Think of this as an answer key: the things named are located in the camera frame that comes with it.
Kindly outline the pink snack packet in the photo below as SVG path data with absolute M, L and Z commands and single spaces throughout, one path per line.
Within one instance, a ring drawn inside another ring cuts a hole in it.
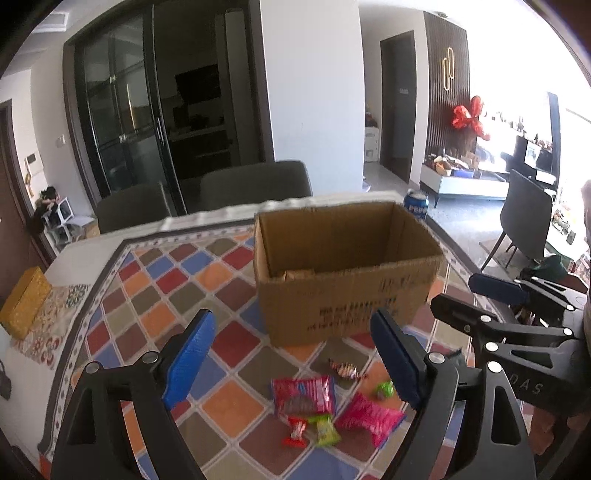
M 342 414 L 335 419 L 335 428 L 367 430 L 373 445 L 382 448 L 405 418 L 404 412 L 383 407 L 363 394 L 356 393 Z

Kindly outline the green candy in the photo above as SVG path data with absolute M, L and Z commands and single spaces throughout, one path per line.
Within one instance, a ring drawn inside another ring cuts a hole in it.
M 374 395 L 378 401 L 386 401 L 394 396 L 396 390 L 391 380 L 381 382 L 377 385 Z

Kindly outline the purple striped candy bar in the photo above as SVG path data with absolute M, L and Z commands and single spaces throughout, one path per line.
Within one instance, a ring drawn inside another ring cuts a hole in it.
M 361 381 L 367 377 L 366 374 L 363 374 L 360 369 L 351 362 L 338 362 L 332 359 L 329 359 L 328 362 L 329 368 L 331 368 L 339 378 L 349 381 Z

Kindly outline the yellow green candy packet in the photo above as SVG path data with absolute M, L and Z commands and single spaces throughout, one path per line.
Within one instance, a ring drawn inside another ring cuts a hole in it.
M 315 426 L 317 431 L 317 446 L 329 447 L 338 444 L 342 440 L 341 435 L 332 423 L 332 415 L 329 413 L 315 415 L 308 418 L 308 423 Z

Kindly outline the red hawthorn snack packet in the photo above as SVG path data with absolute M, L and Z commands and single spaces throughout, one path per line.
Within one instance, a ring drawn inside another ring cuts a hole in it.
M 331 376 L 273 379 L 270 391 L 276 415 L 335 414 L 335 382 Z

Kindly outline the small red candy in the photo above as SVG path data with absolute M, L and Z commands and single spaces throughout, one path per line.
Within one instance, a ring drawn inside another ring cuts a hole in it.
M 308 441 L 305 439 L 305 431 L 308 429 L 308 420 L 301 417 L 290 416 L 287 418 L 288 426 L 290 426 L 290 433 L 284 437 L 281 443 L 283 446 L 304 449 L 308 446 Z

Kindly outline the dark chair right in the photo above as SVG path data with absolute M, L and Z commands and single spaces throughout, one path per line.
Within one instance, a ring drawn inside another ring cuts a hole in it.
M 500 213 L 502 232 L 480 271 L 485 270 L 506 238 L 511 241 L 510 247 L 514 251 L 521 251 L 530 261 L 542 261 L 552 208 L 552 198 L 541 187 L 512 170 L 507 196 Z

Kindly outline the black mug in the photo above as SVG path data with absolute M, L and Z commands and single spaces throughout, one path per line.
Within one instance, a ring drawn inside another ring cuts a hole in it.
M 0 361 L 0 397 L 9 400 L 12 392 L 12 382 L 6 374 L 5 366 Z

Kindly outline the white tv cabinet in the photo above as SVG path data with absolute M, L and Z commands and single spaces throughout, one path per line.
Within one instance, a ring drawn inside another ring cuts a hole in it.
M 442 199 L 466 197 L 504 200 L 509 189 L 509 183 L 503 179 L 442 176 L 427 165 L 422 166 L 420 186 L 432 199 L 433 208 L 436 208 Z

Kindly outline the floral patterned mat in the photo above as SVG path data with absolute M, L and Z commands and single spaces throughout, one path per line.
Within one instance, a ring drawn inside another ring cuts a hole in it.
M 11 339 L 10 347 L 37 364 L 54 369 L 60 349 L 89 289 L 89 284 L 53 287 L 25 338 Z

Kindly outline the brown cardboard box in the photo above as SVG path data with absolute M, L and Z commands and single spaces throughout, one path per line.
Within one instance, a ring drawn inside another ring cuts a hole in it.
M 394 202 L 267 211 L 254 224 L 257 299 L 276 348 L 365 334 L 380 308 L 411 323 L 444 261 Z

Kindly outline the red bow decoration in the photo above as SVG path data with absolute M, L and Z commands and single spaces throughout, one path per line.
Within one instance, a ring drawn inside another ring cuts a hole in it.
M 480 96 L 474 96 L 468 107 L 457 105 L 453 109 L 452 126 L 456 130 L 469 128 L 475 135 L 485 141 L 490 140 L 490 135 L 484 130 L 480 116 L 483 112 L 484 103 Z

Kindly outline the dark dining chair middle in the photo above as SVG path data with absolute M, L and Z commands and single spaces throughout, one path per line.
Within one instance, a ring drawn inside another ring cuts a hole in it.
M 217 170 L 200 182 L 200 204 L 207 211 L 311 195 L 308 170 L 297 160 Z

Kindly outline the dark dining chair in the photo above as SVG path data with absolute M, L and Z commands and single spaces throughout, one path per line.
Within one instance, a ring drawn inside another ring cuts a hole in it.
M 311 195 L 308 170 L 297 160 L 217 170 L 200 182 L 200 204 L 207 211 Z
M 95 208 L 98 228 L 107 234 L 171 215 L 161 183 L 140 184 L 112 193 Z

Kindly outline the black glass sliding door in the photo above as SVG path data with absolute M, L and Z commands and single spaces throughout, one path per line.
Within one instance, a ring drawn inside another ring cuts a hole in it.
M 149 6 L 101 21 L 74 43 L 77 109 L 97 198 L 160 184 L 180 215 L 186 207 L 164 128 L 153 27 Z

